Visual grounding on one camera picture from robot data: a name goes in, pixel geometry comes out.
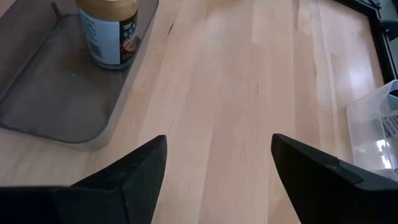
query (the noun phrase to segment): wooden table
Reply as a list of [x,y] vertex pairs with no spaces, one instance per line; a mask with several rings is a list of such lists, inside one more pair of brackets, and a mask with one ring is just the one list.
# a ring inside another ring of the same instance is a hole
[[346,105],[381,85],[367,18],[334,1],[161,0],[112,141],[1,130],[0,184],[72,184],[166,134],[153,223],[298,223],[272,133],[352,162]]

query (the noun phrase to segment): peanut butter jar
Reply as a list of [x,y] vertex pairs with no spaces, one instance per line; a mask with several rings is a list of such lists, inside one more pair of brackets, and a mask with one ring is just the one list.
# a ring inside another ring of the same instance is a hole
[[128,67],[137,49],[137,0],[76,0],[88,48],[101,67]]

